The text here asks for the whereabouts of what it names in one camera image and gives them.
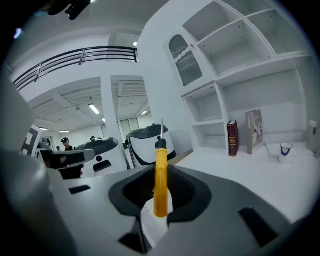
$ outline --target book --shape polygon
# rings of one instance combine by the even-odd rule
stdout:
[[[229,156],[236,157],[239,149],[239,134],[237,121],[230,121],[227,124],[229,139]]]
[[[261,110],[254,110],[245,113],[248,138],[247,138],[247,153],[252,155],[258,148],[261,147],[263,141],[263,125]]]

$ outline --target white cabinet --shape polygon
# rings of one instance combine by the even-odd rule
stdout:
[[[264,143],[304,139],[303,38],[263,0],[216,0],[190,16],[166,43],[190,121],[193,149],[229,152],[227,123],[237,120],[245,146],[245,113],[261,109]]]

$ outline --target yellow screwdriver handle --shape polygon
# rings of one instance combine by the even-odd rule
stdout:
[[[154,215],[163,218],[168,215],[168,150],[156,150]]]

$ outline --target white cup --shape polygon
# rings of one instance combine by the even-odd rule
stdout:
[[[291,164],[295,158],[296,151],[290,143],[284,142],[280,144],[279,163],[282,165]]]

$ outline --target white countertop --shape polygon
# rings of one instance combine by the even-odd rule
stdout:
[[[268,144],[273,151],[277,145]],[[304,143],[293,143],[297,157],[282,165],[277,153],[264,145],[253,155],[240,148],[236,157],[222,149],[202,147],[180,161],[177,166],[237,182],[263,198],[291,223],[311,212],[320,186],[320,159],[304,149]]]

